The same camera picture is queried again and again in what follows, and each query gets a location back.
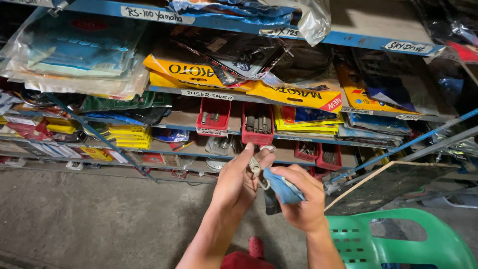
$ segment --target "red crocs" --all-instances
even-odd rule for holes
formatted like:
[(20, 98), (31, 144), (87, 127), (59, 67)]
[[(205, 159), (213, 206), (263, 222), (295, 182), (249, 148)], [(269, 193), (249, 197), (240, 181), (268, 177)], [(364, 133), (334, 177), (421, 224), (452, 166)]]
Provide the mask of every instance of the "red crocs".
[(264, 243), (259, 237), (257, 236), (249, 237), (248, 245), (249, 245), (249, 255), (253, 256), (254, 258), (265, 260)]

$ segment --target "concrete floor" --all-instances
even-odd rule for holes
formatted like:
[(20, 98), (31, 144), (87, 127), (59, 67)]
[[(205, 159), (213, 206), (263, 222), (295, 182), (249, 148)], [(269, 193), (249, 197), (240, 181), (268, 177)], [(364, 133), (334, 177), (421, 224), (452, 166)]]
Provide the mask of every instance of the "concrete floor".
[[(64, 268), (173, 269), (194, 237), (214, 186), (11, 169), (0, 172), (0, 249)], [(478, 214), (428, 209), (478, 257)], [(278, 269), (307, 268), (305, 237), (281, 214), (266, 216), (260, 194), (230, 251), (249, 236)]]

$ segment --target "red plastic bin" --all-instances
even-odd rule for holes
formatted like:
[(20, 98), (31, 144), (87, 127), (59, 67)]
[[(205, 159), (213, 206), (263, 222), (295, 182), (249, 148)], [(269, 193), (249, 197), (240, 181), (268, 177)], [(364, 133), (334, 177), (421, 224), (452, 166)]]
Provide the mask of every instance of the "red plastic bin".
[(319, 145), (317, 145), (317, 143), (314, 143), (314, 144), (315, 144), (314, 155), (309, 155), (309, 154), (300, 152), (302, 146), (304, 145), (304, 142), (297, 141), (297, 145), (295, 146), (295, 150), (294, 150), (294, 157), (296, 157), (297, 159), (306, 160), (310, 162), (317, 160), (317, 158), (319, 158)]
[[(206, 124), (201, 124), (203, 112), (209, 113), (206, 118)], [(201, 109), (199, 110), (199, 115), (197, 116), (196, 120), (196, 128), (209, 129), (211, 131), (225, 131), (228, 129), (230, 112), (231, 101), (203, 97), (201, 100)], [(219, 113), (219, 118), (217, 121), (210, 119), (212, 113)], [(222, 136), (200, 132), (197, 134), (206, 136)]]
[[(319, 158), (315, 161), (317, 167), (328, 169), (331, 171), (337, 171), (342, 168), (342, 154), (340, 153), (340, 145), (333, 145), (333, 144), (319, 144)], [(326, 163), (322, 160), (324, 154), (324, 148), (327, 151), (334, 152), (334, 163)]]
[[(257, 134), (254, 132), (246, 131), (246, 113), (245, 111), (257, 111), (258, 109), (264, 109), (271, 116), (271, 134)], [(271, 105), (258, 104), (251, 102), (243, 102), (242, 104), (242, 129), (241, 140), (244, 144), (249, 142), (255, 145), (271, 145), (274, 139), (274, 115), (272, 113)]]

